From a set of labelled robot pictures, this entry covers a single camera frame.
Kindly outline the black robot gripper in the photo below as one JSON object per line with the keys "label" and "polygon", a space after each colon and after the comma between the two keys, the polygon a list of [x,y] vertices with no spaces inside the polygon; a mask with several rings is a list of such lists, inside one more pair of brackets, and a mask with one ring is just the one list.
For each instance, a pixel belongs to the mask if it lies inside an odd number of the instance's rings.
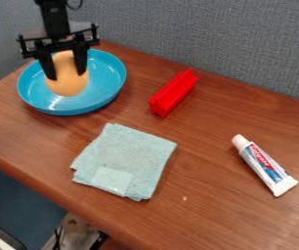
{"label": "black robot gripper", "polygon": [[55,80],[55,69],[49,53],[73,49],[77,72],[82,75],[88,69],[89,46],[98,43],[97,25],[88,21],[70,21],[65,8],[41,8],[39,12],[42,25],[19,34],[17,38],[23,58],[35,57],[46,78]]}

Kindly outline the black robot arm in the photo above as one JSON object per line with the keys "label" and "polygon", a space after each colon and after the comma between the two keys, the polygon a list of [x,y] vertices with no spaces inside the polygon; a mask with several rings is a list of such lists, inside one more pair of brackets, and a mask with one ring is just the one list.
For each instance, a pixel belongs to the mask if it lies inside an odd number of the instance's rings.
{"label": "black robot arm", "polygon": [[69,21],[68,10],[78,10],[68,0],[33,0],[42,18],[42,26],[35,32],[19,34],[17,42],[21,55],[38,60],[45,76],[57,79],[54,53],[73,52],[76,71],[82,75],[88,69],[89,47],[98,44],[97,25],[93,22]]}

